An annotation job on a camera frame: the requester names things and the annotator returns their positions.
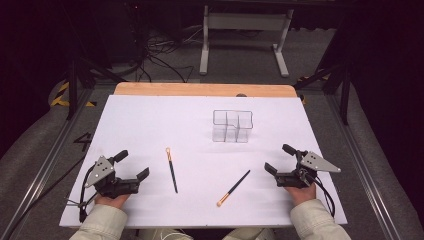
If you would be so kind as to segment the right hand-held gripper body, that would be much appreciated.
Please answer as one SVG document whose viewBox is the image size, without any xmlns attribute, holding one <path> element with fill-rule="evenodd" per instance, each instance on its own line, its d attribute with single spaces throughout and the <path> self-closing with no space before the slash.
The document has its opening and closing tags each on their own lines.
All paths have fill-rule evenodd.
<svg viewBox="0 0 424 240">
<path fill-rule="evenodd" d="M 312 151 L 300 151 L 294 155 L 296 167 L 290 173 L 277 173 L 278 187 L 309 187 L 318 176 L 318 172 L 340 173 L 341 169 Z"/>
</svg>

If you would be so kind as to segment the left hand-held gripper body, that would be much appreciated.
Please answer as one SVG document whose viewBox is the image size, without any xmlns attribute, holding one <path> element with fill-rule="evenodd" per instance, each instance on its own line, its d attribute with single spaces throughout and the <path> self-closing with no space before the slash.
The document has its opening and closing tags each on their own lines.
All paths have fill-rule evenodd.
<svg viewBox="0 0 424 240">
<path fill-rule="evenodd" d="M 113 157 L 100 156 L 85 181 L 85 187 L 93 186 L 100 195 L 109 198 L 136 194 L 140 182 L 136 178 L 121 179 L 117 177 L 114 164 Z"/>
</svg>

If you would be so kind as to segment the makeup brush with gold ferrule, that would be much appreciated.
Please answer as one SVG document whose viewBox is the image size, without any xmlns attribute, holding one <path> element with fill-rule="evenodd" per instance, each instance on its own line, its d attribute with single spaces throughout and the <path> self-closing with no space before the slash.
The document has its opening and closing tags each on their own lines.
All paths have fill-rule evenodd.
<svg viewBox="0 0 424 240">
<path fill-rule="evenodd" d="M 234 192 L 234 190 L 243 182 L 243 180 L 250 174 L 251 170 L 248 170 L 228 191 L 227 193 L 216 203 L 217 207 L 221 207 L 226 199 Z"/>
</svg>

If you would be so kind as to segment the person's left hand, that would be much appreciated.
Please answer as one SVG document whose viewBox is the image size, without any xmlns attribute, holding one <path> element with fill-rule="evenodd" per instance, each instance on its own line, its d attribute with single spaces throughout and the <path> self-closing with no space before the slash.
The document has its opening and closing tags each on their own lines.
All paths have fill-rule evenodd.
<svg viewBox="0 0 424 240">
<path fill-rule="evenodd" d="M 116 198 L 109 198 L 109 197 L 104 197 L 102 195 L 97 195 L 95 198 L 95 203 L 121 209 L 124 203 L 128 200 L 128 198 L 129 198 L 129 195 L 120 195 Z"/>
</svg>

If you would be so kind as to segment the person's right hand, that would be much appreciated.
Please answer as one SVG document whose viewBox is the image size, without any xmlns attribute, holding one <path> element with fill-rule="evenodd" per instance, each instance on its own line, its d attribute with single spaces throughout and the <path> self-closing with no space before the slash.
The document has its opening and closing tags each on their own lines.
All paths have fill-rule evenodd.
<svg viewBox="0 0 424 240">
<path fill-rule="evenodd" d="M 296 187 L 285 187 L 285 190 L 289 193 L 295 206 L 298 206 L 306 201 L 313 200 L 316 198 L 316 185 L 311 184 L 306 188 Z"/>
</svg>

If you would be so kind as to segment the makeup brush with looped head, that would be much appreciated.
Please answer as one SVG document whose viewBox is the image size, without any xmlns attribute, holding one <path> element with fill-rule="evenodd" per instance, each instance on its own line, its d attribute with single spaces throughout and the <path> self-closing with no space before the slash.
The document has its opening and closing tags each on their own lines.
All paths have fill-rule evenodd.
<svg viewBox="0 0 424 240">
<path fill-rule="evenodd" d="M 171 150 L 170 150 L 169 147 L 166 147 L 165 151 L 166 151 L 166 154 L 167 154 L 167 159 L 168 159 L 168 164 L 169 164 L 171 177 L 172 177 L 172 181 L 173 181 L 174 191 L 175 191 L 175 193 L 178 194 L 178 186 L 177 186 L 176 176 L 175 176 L 173 162 L 172 162 Z"/>
</svg>

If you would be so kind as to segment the clear plastic organizer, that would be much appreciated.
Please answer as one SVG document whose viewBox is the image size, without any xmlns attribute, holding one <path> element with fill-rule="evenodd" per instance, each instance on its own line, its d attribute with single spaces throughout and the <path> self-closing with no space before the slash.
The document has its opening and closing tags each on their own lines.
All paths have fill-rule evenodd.
<svg viewBox="0 0 424 240">
<path fill-rule="evenodd" d="M 253 130 L 253 113 L 239 110 L 214 110 L 214 142 L 247 143 Z"/>
</svg>

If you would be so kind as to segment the white table cover sheet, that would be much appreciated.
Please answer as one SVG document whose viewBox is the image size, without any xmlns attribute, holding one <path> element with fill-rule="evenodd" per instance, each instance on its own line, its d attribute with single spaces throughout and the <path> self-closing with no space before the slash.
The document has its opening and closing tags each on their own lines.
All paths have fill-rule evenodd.
<svg viewBox="0 0 424 240">
<path fill-rule="evenodd" d="M 212 140 L 214 110 L 253 113 L 247 143 Z M 130 228 L 282 227 L 291 223 L 289 194 L 264 169 L 290 172 L 296 160 L 288 144 L 318 153 L 319 145 L 297 97 L 125 96 L 108 98 L 81 169 L 100 156 L 122 150 L 117 176 L 128 179 L 149 168 L 149 176 L 124 209 Z M 166 147 L 171 150 L 178 194 Z M 248 171 L 226 199 L 216 203 Z"/>
</svg>

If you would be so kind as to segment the person's beige clothed body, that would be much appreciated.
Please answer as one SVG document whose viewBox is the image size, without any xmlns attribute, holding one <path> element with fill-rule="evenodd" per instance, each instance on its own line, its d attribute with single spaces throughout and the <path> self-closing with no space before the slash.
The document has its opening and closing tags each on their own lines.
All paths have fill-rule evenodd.
<svg viewBox="0 0 424 240">
<path fill-rule="evenodd" d="M 237 228 L 230 230 L 140 230 L 136 240 L 276 240 L 268 228 Z"/>
</svg>

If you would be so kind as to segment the black tripod stand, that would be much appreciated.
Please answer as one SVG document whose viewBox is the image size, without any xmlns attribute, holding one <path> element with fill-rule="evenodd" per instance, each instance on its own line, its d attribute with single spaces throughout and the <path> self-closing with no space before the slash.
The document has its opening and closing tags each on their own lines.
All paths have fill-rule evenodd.
<svg viewBox="0 0 424 240">
<path fill-rule="evenodd" d="M 296 82 L 293 87 L 295 90 L 300 90 L 313 82 L 328 77 L 326 83 L 322 86 L 322 91 L 326 95 L 334 95 L 338 88 L 341 88 L 339 114 L 342 122 L 347 125 L 348 118 L 348 102 L 350 94 L 350 73 L 347 65 L 335 65 L 327 69 L 318 70 L 315 74 L 308 78 Z"/>
<path fill-rule="evenodd" d="M 84 89 L 92 89 L 96 84 L 94 74 L 91 72 L 92 69 L 116 83 L 124 82 L 123 78 L 89 59 L 80 57 L 72 60 L 69 65 L 67 77 L 69 83 L 68 120 L 71 120 L 78 110 L 78 83 L 81 83 Z"/>
</svg>

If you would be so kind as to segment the wooden table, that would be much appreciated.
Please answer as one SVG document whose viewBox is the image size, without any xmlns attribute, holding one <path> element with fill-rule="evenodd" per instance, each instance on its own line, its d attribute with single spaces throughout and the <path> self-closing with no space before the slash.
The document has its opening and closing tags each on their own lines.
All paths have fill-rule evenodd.
<svg viewBox="0 0 424 240">
<path fill-rule="evenodd" d="M 115 95 L 296 97 L 291 85 L 122 82 Z"/>
</svg>

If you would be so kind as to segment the grey metal stand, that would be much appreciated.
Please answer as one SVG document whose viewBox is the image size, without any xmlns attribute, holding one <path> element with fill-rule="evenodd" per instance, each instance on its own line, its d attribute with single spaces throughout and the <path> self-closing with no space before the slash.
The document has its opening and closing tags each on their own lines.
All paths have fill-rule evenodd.
<svg viewBox="0 0 424 240">
<path fill-rule="evenodd" d="M 289 9 L 285 14 L 250 14 L 250 13 L 215 13 L 208 6 L 203 13 L 203 44 L 200 57 L 199 73 L 208 73 L 209 61 L 209 31 L 213 30 L 256 30 L 279 31 L 281 36 L 278 43 L 272 45 L 272 50 L 282 77 L 288 77 L 289 71 L 282 49 L 289 31 L 294 10 Z"/>
</svg>

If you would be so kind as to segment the aluminium floor rail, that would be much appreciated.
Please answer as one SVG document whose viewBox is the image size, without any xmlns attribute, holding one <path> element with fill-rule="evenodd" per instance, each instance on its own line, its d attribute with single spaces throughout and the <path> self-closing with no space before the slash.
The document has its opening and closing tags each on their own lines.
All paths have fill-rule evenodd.
<svg viewBox="0 0 424 240">
<path fill-rule="evenodd" d="M 57 162 L 57 157 L 62 151 L 63 145 L 70 134 L 73 126 L 75 125 L 82 109 L 86 105 L 92 94 L 91 90 L 82 90 L 79 97 L 76 98 L 76 109 L 69 120 L 66 120 L 58 133 L 51 149 L 49 150 L 46 158 L 43 160 L 37 175 L 33 178 L 29 188 L 22 198 L 19 207 L 17 208 L 14 216 L 10 223 L 7 225 L 4 233 L 0 237 L 0 240 L 10 240 L 14 235 L 14 231 L 20 225 L 21 221 L 26 218 L 27 213 L 36 204 L 37 200 L 40 200 L 40 195 L 47 183 L 47 180 Z"/>
<path fill-rule="evenodd" d="M 379 190 L 377 189 L 368 167 L 366 166 L 352 131 L 350 127 L 344 123 L 341 114 L 339 113 L 337 99 L 333 95 L 328 95 L 326 99 L 331 109 L 332 115 L 335 117 L 340 131 L 342 132 L 343 138 L 345 139 L 346 144 L 353 156 L 353 165 L 386 240 L 401 240 L 398 229 L 395 226 L 390 213 L 388 212 L 388 209 L 382 199 Z"/>
</svg>

